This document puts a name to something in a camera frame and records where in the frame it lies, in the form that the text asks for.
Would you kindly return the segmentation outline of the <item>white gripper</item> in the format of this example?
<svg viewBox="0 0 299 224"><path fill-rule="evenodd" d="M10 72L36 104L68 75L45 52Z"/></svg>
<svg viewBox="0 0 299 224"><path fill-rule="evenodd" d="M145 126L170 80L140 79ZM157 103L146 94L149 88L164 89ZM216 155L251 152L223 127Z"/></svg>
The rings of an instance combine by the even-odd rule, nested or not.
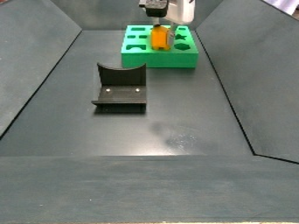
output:
<svg viewBox="0 0 299 224"><path fill-rule="evenodd" d="M166 44L173 45L174 31L177 25L188 25L193 20L194 0L169 0L164 19L172 22L166 33ZM160 18L153 17L153 27L160 26Z"/></svg>

